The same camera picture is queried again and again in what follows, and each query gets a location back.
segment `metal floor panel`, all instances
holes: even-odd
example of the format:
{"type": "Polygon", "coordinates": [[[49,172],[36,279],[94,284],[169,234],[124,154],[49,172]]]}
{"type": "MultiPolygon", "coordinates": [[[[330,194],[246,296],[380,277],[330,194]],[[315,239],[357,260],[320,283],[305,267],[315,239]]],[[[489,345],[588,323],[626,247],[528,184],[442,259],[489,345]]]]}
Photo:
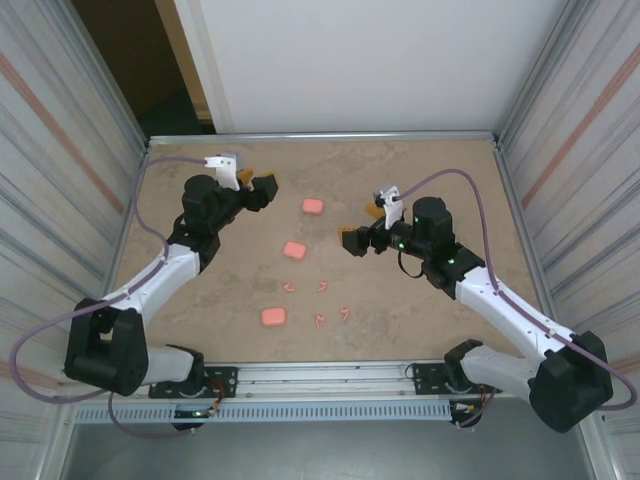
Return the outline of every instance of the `metal floor panel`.
{"type": "Polygon", "coordinates": [[[424,421],[220,423],[194,437],[139,440],[78,425],[62,478],[585,480],[579,438],[552,432],[514,399],[496,399],[475,432],[424,421]]]}

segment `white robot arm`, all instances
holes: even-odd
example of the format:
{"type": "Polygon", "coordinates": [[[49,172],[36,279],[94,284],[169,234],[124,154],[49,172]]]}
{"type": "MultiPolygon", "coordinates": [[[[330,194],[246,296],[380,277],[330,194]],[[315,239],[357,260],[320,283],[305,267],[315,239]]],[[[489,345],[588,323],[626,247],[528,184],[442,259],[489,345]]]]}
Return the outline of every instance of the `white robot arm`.
{"type": "Polygon", "coordinates": [[[485,262],[455,241],[453,220],[440,198],[423,197],[413,204],[412,222],[405,223],[398,189],[374,194],[367,208],[377,220],[370,227],[341,230],[342,246],[354,256],[369,247],[380,254],[392,248],[422,260],[421,273],[451,299],[475,310],[522,353],[517,358],[468,340],[445,355],[447,384],[466,391],[489,385],[529,402],[552,429],[566,432],[613,396],[611,378],[602,368],[557,338],[579,346],[606,362],[602,341],[591,332],[576,335],[529,305],[500,280],[498,289],[546,330],[510,305],[494,288],[485,262]]]}
{"type": "MultiPolygon", "coordinates": [[[[196,175],[187,180],[184,213],[174,222],[166,250],[100,301],[124,294],[122,300],[73,319],[65,360],[69,378],[121,395],[164,381],[182,383],[187,393],[202,388],[202,354],[174,345],[148,346],[145,329],[162,305],[209,265],[220,248],[220,230],[241,210],[257,212],[266,207],[278,191],[273,174],[251,181],[252,171],[237,173],[232,155],[205,160],[216,169],[216,178],[196,175]],[[134,289],[156,269],[142,287],[134,289]]],[[[84,299],[76,310],[100,301],[84,299]]]]}

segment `corrugated metal wall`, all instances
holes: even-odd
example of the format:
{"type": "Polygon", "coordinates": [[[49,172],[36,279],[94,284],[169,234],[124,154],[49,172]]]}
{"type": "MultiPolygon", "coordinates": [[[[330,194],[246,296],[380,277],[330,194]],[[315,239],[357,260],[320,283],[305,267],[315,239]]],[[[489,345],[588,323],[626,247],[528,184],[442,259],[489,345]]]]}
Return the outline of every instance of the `corrugated metal wall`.
{"type": "MultiPolygon", "coordinates": [[[[590,2],[503,136],[561,323],[592,330],[640,386],[640,2],[590,2]]],[[[620,385],[616,398],[627,393],[620,385]]],[[[640,406],[608,425],[640,476],[640,406]]]]}
{"type": "MultiPolygon", "coordinates": [[[[0,478],[37,473],[54,408],[10,379],[13,342],[84,296],[104,292],[144,144],[65,2],[0,7],[0,478]]],[[[66,331],[27,344],[19,363],[56,386],[66,331]]]]}

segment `pink block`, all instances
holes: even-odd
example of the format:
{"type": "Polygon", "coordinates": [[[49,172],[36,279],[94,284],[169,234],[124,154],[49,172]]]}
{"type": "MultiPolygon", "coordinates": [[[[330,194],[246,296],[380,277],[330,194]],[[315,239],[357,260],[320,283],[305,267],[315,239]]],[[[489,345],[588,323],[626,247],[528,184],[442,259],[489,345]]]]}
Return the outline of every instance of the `pink block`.
{"type": "Polygon", "coordinates": [[[324,202],[315,198],[307,198],[302,202],[302,211],[313,215],[320,215],[324,210],[324,202]]]}
{"type": "Polygon", "coordinates": [[[287,242],[284,246],[284,254],[287,257],[302,260],[307,253],[307,247],[301,243],[287,242]]]}
{"type": "Polygon", "coordinates": [[[265,327],[278,327],[287,321],[287,312],[282,307],[265,308],[262,311],[262,324],[265,327]]]}

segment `beige tabletop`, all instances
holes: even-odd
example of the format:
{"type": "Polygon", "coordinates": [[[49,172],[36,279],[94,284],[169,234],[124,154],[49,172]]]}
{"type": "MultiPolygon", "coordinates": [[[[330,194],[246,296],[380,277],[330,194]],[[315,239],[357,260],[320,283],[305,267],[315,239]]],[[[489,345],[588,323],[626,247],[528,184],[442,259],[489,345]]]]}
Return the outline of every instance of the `beige tabletop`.
{"type": "MultiPolygon", "coordinates": [[[[275,171],[275,201],[259,213],[241,212],[220,234],[222,246],[209,267],[158,312],[147,330],[149,343],[173,343],[204,353],[209,362],[340,361],[440,358],[469,338],[517,353],[487,321],[452,301],[426,279],[405,276],[393,251],[355,258],[338,241],[338,227],[369,225],[364,205],[372,191],[396,184],[400,191],[443,168],[469,172],[487,211],[498,276],[535,303],[535,295],[491,146],[486,141],[323,142],[243,145],[156,146],[151,158],[202,158],[238,152],[257,174],[275,171]],[[305,198],[325,202],[320,216],[302,213],[305,198]],[[304,260],[285,258],[284,244],[308,247],[304,260]],[[318,292],[320,281],[328,288],[318,292]],[[283,285],[291,282],[295,293],[283,285]],[[284,307],[287,322],[264,327],[261,311],[284,307]],[[342,323],[340,310],[350,309],[342,323]],[[316,315],[326,322],[316,328],[316,315]]],[[[165,234],[181,211],[185,180],[209,173],[198,165],[152,167],[139,198],[140,211],[165,234]]],[[[470,187],[457,176],[434,181],[405,200],[439,196],[454,219],[458,241],[484,258],[478,210],[470,187]]],[[[159,252],[157,239],[134,221],[128,234],[118,285],[159,252]]],[[[419,262],[406,259],[407,270],[419,262]]]]}

